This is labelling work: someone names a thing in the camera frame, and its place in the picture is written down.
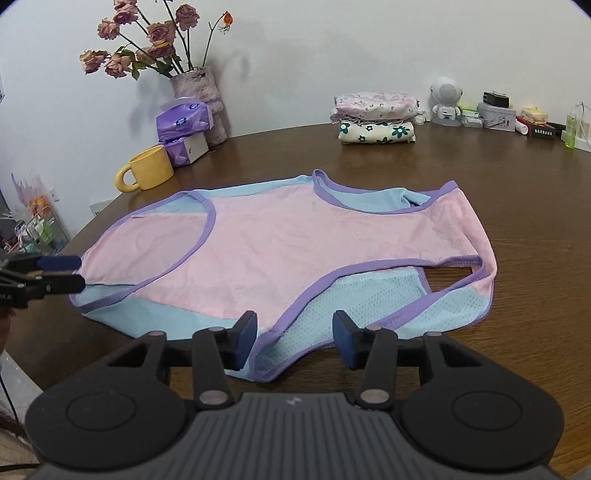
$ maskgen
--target vase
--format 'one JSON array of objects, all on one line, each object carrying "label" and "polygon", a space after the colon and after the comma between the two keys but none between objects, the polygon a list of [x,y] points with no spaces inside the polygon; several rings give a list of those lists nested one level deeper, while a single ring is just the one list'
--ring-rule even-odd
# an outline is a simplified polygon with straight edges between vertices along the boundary
[{"label": "vase", "polygon": [[205,132],[205,139],[209,148],[215,148],[224,143],[228,135],[222,123],[222,97],[213,79],[210,67],[195,67],[190,72],[175,75],[170,79],[175,98],[197,98],[208,104],[212,109],[213,128]]}]

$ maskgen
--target green bottle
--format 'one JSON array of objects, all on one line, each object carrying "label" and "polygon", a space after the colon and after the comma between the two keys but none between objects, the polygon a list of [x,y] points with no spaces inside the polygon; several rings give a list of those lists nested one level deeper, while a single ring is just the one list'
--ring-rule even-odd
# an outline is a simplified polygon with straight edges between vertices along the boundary
[{"label": "green bottle", "polygon": [[566,130],[564,132],[564,144],[567,148],[574,148],[579,129],[579,105],[575,106],[566,118]]}]

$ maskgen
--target yellow mug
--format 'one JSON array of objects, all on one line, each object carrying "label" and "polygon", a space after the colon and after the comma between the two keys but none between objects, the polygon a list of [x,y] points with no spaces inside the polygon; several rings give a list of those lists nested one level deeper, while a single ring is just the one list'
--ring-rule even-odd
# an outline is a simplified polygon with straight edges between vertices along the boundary
[{"label": "yellow mug", "polygon": [[[131,170],[135,183],[127,185],[123,175]],[[173,166],[168,159],[168,154],[162,145],[147,149],[136,155],[129,163],[117,172],[115,186],[120,192],[129,193],[138,189],[149,190],[169,180],[174,174]]]}]

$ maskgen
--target wooden table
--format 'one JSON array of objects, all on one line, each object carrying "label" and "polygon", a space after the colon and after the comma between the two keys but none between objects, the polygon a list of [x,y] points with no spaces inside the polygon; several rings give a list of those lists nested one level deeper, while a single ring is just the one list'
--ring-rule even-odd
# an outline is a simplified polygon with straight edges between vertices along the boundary
[{"label": "wooden table", "polygon": [[[424,125],[417,139],[343,146],[333,125],[233,138],[165,184],[119,196],[66,251],[83,253],[117,219],[179,190],[283,179],[314,168],[367,189],[431,190],[456,180],[489,235],[499,273],[489,316],[452,335],[558,400],[566,428],[551,466],[562,475],[575,473],[591,463],[591,155],[559,141],[471,128]],[[444,269],[428,276],[446,286],[464,274]],[[65,297],[33,303],[13,325],[7,350],[41,388],[128,341],[82,317]],[[404,396],[418,383],[415,372],[402,370]],[[312,353],[270,384],[232,380],[232,387],[351,393],[358,378],[330,349]],[[189,372],[175,370],[172,386],[191,396]]]}]

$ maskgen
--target purple tissue package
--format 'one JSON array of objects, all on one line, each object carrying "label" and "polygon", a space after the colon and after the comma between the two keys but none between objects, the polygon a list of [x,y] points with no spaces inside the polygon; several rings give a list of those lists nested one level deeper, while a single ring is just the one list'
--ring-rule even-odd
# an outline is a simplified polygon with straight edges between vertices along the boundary
[{"label": "purple tissue package", "polygon": [[156,118],[156,130],[160,143],[205,132],[212,127],[211,108],[200,102],[174,106]]},{"label": "purple tissue package", "polygon": [[209,150],[202,133],[165,142],[164,148],[174,168],[190,165]]}]

